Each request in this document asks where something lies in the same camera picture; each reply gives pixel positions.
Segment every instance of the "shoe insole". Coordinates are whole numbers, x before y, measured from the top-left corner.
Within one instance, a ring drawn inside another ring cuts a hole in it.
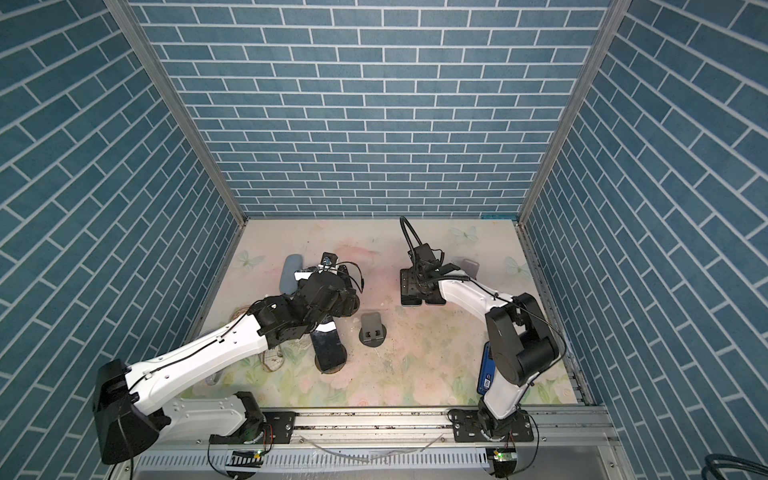
[[[304,268],[304,257],[298,253],[286,257],[283,273],[280,275],[280,293],[290,295],[299,289],[299,281],[293,274],[302,268]]]

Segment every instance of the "black motor housing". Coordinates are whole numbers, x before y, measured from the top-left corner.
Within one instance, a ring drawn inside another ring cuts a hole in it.
[[[136,409],[128,394],[122,360],[104,364],[96,375],[93,396],[94,424],[101,460],[107,465],[125,462],[152,446],[170,418],[157,410],[145,415]]]

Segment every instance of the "blue brick wallpaper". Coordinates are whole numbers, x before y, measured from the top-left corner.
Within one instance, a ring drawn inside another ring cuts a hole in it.
[[[101,0],[0,12],[0,478],[102,478],[94,370],[180,345],[235,225]]]
[[[527,227],[639,478],[768,462],[767,25],[634,0]]]
[[[513,217],[608,3],[131,4],[249,216]]]

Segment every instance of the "aluminum frame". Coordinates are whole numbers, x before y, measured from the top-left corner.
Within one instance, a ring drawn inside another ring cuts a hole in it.
[[[243,212],[240,203],[235,198],[234,193],[227,184],[227,180],[224,179],[224,175],[221,173],[221,169],[216,164],[213,154],[208,149],[208,145],[205,143],[203,136],[197,129],[192,117],[187,111],[187,107],[184,105],[184,101],[181,100],[179,92],[174,87],[173,82],[170,80],[168,73],[163,67],[163,63],[160,57],[157,56],[157,52],[152,48],[152,44],[147,37],[147,33],[139,25],[138,18],[134,13],[127,0],[104,0],[107,9],[112,14],[115,22],[117,22],[120,30],[128,44],[133,49],[139,62],[144,67],[144,70],[149,75],[152,84],[157,89],[157,92],[163,98],[170,114],[174,116],[176,122],[184,134],[184,137],[190,143],[190,146],[197,155],[197,159],[203,168],[208,173],[211,181],[213,181],[216,190],[221,195],[224,203],[229,208],[233,217],[237,221],[237,224],[242,227],[246,222],[246,215]]]
[[[568,103],[563,109],[563,115],[558,122],[558,127],[552,134],[547,150],[541,159],[541,164],[534,174],[528,194],[525,195],[523,200],[520,214],[518,215],[518,221],[521,224],[525,224],[531,216],[536,200],[544,189],[549,173],[552,171],[554,163],[557,161],[558,155],[563,148],[565,138],[571,132],[576,115],[578,115],[578,111],[581,109],[587,93],[589,93],[589,88],[592,86],[592,81],[598,76],[600,65],[602,65],[605,59],[605,54],[607,54],[608,47],[611,46],[614,36],[616,36],[621,21],[624,20],[624,14],[627,13],[630,3],[632,3],[632,0],[613,0],[602,23],[600,23],[600,29],[594,39],[594,45],[589,49],[587,58],[584,60],[584,66],[581,68],[581,72],[576,80],[573,93],[568,98]]]

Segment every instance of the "black mounting bracket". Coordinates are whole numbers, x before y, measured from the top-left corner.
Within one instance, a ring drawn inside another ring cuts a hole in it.
[[[448,412],[448,418],[453,424],[453,440],[456,443],[474,443],[474,442],[504,442],[508,434],[501,439],[489,439],[482,431],[478,421],[477,410],[452,409]],[[531,429],[531,417],[525,415],[514,415],[511,419],[509,432],[515,442],[533,442],[533,430]]]

